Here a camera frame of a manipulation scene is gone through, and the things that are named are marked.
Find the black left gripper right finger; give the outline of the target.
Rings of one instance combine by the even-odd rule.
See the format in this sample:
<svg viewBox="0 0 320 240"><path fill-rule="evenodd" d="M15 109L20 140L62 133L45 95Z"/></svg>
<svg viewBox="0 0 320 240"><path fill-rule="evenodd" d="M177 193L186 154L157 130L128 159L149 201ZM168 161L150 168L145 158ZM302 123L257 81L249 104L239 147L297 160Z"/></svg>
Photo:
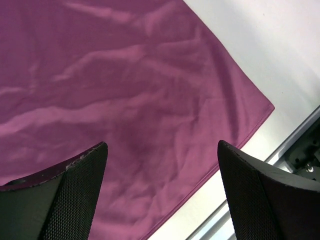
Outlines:
<svg viewBox="0 0 320 240"><path fill-rule="evenodd" d="M224 140L217 158L238 240L318 240L320 183L256 159Z"/></svg>

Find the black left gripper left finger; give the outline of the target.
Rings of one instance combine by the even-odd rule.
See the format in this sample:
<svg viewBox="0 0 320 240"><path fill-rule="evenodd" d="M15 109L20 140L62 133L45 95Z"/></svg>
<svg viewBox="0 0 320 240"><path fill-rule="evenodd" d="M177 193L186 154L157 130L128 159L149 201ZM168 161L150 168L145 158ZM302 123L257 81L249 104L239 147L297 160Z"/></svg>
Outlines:
<svg viewBox="0 0 320 240"><path fill-rule="evenodd" d="M0 187L2 240L86 240L103 182L108 145Z"/></svg>

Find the purple cloth napkin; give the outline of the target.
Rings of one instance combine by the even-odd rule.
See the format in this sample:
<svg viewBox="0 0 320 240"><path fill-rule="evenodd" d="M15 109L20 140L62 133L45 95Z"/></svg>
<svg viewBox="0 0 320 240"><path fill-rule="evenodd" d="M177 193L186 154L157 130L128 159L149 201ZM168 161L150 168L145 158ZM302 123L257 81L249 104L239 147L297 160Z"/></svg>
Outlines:
<svg viewBox="0 0 320 240"><path fill-rule="evenodd" d="M273 104L182 0L0 3L0 182L106 142L92 240L146 240Z"/></svg>

